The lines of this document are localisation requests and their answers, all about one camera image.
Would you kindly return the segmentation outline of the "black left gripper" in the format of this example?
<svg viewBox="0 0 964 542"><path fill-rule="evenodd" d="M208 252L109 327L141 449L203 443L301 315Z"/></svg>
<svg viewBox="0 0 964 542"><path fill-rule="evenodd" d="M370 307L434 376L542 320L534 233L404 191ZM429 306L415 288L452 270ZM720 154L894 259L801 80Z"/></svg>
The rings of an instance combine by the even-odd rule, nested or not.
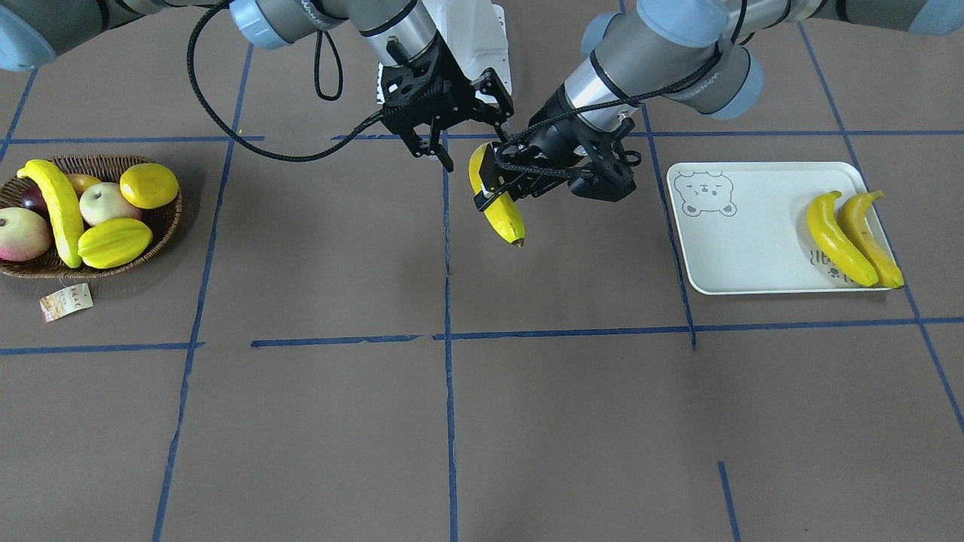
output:
<svg viewBox="0 0 964 542"><path fill-rule="evenodd" d="M499 169L473 169L473 181L482 182L481 187L473 188L473 203L479 212L485 212L503 195L509 196L510 202L538 198L565 182L569 191L581 198L617 202L636 189L633 167L640 164L641 154L622 145L634 127L627 117L616 130L603 132L573 114L539 128L521 142L490 142L495 144L493 156ZM569 168L582 159L576 153L579 147L587 152L589 162L578 167L573 178Z"/></svg>

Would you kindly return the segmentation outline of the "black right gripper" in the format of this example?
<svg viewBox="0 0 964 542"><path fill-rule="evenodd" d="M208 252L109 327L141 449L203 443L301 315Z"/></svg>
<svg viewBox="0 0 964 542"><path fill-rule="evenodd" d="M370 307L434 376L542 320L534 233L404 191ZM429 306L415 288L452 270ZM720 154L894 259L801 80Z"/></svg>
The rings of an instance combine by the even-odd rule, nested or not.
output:
<svg viewBox="0 0 964 542"><path fill-rule="evenodd" d="M382 123L401 138L413 157L436 157L445 172L454 171L443 131L466 120L479 121L507 143L506 124L515 105L494 68L471 82L447 45L430 45L407 64L384 66ZM478 99L493 97L495 104Z"/></svg>

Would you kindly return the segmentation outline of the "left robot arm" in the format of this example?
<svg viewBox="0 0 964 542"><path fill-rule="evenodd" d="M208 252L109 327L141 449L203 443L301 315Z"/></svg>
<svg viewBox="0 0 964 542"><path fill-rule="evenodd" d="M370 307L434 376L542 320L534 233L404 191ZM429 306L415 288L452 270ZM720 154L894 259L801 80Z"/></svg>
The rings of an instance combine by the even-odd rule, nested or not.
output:
<svg viewBox="0 0 964 542"><path fill-rule="evenodd" d="M946 35L962 27L960 1L637 1L593 18L583 59L528 127L483 145L469 167L474 203L541 196L565 184L616 202L636 189L636 152L622 140L644 102L664 96L712 119L734 119L761 95L762 68L745 41L809 18Z"/></svg>

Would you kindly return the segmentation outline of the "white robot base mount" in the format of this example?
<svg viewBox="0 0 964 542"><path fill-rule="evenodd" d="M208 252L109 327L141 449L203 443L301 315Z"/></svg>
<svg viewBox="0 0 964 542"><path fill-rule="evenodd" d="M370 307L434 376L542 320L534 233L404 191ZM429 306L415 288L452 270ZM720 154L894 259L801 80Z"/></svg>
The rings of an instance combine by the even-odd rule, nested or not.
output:
<svg viewBox="0 0 964 542"><path fill-rule="evenodd" d="M348 15L381 65L383 104L443 77L468 88L484 72L511 89L502 10L490 1L355 1Z"/></svg>

